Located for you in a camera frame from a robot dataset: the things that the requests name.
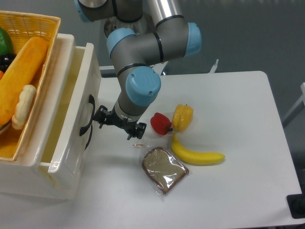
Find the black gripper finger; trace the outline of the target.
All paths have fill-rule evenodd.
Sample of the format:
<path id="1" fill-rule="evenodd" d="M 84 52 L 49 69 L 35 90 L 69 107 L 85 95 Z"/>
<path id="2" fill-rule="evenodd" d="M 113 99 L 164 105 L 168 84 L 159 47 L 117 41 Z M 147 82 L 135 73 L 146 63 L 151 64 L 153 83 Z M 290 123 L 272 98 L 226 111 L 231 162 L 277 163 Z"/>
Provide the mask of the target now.
<path id="1" fill-rule="evenodd" d="M 142 139 L 146 127 L 147 127 L 146 123 L 136 123 L 136 122 L 127 123 L 126 126 L 126 133 L 128 134 L 127 140 L 130 140 L 131 138 Z"/>
<path id="2" fill-rule="evenodd" d="M 109 111 L 104 105 L 100 105 L 93 116 L 93 121 L 99 124 L 100 129 L 102 129 L 104 125 L 113 125 L 112 111 Z"/>

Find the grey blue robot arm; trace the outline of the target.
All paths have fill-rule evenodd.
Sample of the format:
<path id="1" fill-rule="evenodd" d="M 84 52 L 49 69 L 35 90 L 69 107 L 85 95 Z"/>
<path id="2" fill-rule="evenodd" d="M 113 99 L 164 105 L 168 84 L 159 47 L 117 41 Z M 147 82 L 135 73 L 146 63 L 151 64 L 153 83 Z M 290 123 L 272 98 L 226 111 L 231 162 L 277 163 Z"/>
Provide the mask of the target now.
<path id="1" fill-rule="evenodd" d="M 142 138 L 146 124 L 139 122 L 156 99 L 161 79 L 152 66 L 198 53 L 202 35 L 195 23 L 184 19 L 176 0 L 151 0 L 154 30 L 138 35 L 131 28 L 117 28 L 107 36 L 107 49 L 112 60 L 121 93 L 112 110 L 94 108 L 91 120 L 99 125 L 114 125 L 129 138 Z"/>

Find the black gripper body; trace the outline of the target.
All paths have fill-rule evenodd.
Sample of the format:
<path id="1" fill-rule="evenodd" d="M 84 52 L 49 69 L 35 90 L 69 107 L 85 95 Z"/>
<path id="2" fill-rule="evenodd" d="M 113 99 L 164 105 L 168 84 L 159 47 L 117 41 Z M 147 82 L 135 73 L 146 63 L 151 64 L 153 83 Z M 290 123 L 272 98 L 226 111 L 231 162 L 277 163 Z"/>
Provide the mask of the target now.
<path id="1" fill-rule="evenodd" d="M 136 130 L 136 122 L 128 122 L 128 118 L 124 117 L 121 119 L 114 109 L 109 111 L 106 115 L 106 125 L 113 125 L 120 129 L 123 129 L 125 132 L 132 132 Z"/>

